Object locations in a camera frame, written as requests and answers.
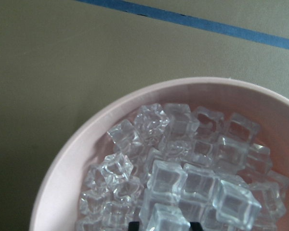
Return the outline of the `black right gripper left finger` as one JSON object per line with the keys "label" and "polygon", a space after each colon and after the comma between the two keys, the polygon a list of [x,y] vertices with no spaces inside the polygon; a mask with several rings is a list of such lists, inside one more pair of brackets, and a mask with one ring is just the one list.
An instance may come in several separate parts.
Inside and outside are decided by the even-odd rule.
{"label": "black right gripper left finger", "polygon": [[131,221],[128,225],[128,231],[139,231],[140,225],[139,221]]}

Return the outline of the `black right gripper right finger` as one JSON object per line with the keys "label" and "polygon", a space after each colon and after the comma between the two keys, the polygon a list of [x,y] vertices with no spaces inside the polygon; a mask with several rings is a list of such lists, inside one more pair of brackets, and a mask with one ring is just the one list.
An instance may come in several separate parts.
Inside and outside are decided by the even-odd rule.
{"label": "black right gripper right finger", "polygon": [[190,231],[202,231],[202,225],[199,222],[190,222]]}

